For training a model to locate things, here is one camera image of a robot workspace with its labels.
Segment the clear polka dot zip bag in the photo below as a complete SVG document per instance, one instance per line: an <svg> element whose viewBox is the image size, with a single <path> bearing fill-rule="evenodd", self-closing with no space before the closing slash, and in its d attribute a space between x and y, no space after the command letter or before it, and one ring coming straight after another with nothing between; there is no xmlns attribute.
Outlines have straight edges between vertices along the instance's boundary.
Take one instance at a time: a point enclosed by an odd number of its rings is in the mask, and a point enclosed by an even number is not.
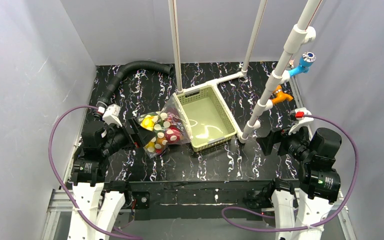
<svg viewBox="0 0 384 240"><path fill-rule="evenodd" d="M141 124L141 121L146 115L157 116L157 121L152 131L152 140L143 147L148 157L153 158L161 155L169 145L183 145L190 143L193 139L189 118L177 94L172 94L160 111L149 112L138 116L136 119L139 124ZM180 130L183 139L177 143L168 143L165 138L165 131L168 128Z"/></svg>

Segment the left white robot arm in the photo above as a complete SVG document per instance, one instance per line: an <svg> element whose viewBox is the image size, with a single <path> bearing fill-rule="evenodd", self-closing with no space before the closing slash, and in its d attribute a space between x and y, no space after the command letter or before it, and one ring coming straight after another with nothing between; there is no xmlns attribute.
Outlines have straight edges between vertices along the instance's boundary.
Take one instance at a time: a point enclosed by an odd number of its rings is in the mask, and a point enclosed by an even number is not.
<svg viewBox="0 0 384 240"><path fill-rule="evenodd" d="M88 122L74 158L71 196L74 199L69 240L108 240L122 207L134 198L129 183L106 182L109 158L120 150L144 147L153 133L131 118L125 125L116 120Z"/></svg>

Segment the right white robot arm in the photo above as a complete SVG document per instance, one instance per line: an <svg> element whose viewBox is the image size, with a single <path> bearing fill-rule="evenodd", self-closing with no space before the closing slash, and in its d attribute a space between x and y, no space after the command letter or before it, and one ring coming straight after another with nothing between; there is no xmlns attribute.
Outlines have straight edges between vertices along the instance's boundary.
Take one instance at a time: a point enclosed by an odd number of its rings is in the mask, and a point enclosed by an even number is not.
<svg viewBox="0 0 384 240"><path fill-rule="evenodd" d="M289 134L288 129L270 131L258 137L264 155L272 153L279 144L277 154L289 155L300 164L298 170L298 212L295 212L296 193L288 181L274 178L263 188L261 195L274 208L275 224L280 232L277 240L319 240L324 227L313 224L325 220L337 201L341 179L333 164L342 144L342 137L335 131L321 127L313 137L307 128Z"/></svg>

